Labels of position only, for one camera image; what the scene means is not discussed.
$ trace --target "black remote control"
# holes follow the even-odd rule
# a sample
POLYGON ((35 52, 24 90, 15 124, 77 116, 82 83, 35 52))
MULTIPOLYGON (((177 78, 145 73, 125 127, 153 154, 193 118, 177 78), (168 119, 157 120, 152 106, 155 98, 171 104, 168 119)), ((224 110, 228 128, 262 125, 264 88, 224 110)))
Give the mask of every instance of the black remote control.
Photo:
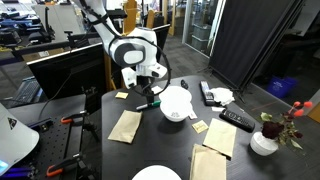
POLYGON ((207 81, 200 81, 200 89, 202 92, 203 100, 206 106, 214 106, 213 94, 209 91, 209 85, 207 81))
POLYGON ((255 127, 255 123, 253 121, 226 109, 220 113, 220 118, 249 133, 252 133, 255 127))

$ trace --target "marker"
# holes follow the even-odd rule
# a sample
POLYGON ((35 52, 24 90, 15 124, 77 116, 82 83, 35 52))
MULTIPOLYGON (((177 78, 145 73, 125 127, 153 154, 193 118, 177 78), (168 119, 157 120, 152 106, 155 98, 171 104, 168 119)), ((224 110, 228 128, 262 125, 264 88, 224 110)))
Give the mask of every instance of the marker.
POLYGON ((157 106, 160 106, 160 103, 161 103, 161 101, 155 101, 153 103, 149 103, 149 104, 144 104, 144 105, 138 106, 136 109, 137 109, 137 111, 140 111, 140 110, 146 109, 148 107, 157 107, 157 106))

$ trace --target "brown paper bag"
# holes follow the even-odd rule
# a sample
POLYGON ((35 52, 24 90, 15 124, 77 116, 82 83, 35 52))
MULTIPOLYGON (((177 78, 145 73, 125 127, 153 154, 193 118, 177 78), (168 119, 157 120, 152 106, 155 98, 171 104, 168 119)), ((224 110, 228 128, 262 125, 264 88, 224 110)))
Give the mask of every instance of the brown paper bag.
POLYGON ((212 118, 203 145, 232 157, 237 128, 229 123, 212 118))
POLYGON ((225 156, 207 147, 193 146, 190 180, 226 180, 226 168, 225 156))
POLYGON ((132 143, 139 127, 142 112, 124 110, 117 124, 113 127, 108 139, 132 143))

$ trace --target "red flower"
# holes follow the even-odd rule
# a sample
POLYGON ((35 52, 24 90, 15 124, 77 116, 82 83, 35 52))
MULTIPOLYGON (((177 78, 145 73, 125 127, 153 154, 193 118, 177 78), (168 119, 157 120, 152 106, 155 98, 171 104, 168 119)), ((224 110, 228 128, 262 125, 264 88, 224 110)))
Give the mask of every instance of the red flower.
POLYGON ((310 108, 310 107, 312 107, 312 102, 311 101, 304 102, 303 106, 306 108, 310 108))
POLYGON ((284 129, 284 125, 278 122, 264 122, 262 135, 269 139, 274 139, 279 136, 279 133, 284 129))
POLYGON ((303 109, 299 109, 296 112, 293 113, 293 116, 298 117, 303 115, 303 109))
POLYGON ((296 101, 296 102, 293 103, 293 107, 298 107, 300 105, 301 105, 301 103, 299 101, 296 101))
POLYGON ((295 132, 294 133, 294 136, 296 137, 296 138, 302 138, 302 134, 301 133, 299 133, 299 132, 295 132))

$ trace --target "small bowl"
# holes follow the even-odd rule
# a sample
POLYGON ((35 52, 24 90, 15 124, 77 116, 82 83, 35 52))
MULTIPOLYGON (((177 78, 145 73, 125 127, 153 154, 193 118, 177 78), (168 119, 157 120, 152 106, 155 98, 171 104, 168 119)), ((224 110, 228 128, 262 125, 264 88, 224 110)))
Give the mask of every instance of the small bowl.
POLYGON ((192 111, 190 102, 164 101, 160 104, 161 112, 172 122, 180 122, 188 117, 192 111))
POLYGON ((166 90, 159 94, 161 102, 176 101, 176 102, 191 102, 191 93, 180 86, 168 86, 166 90))

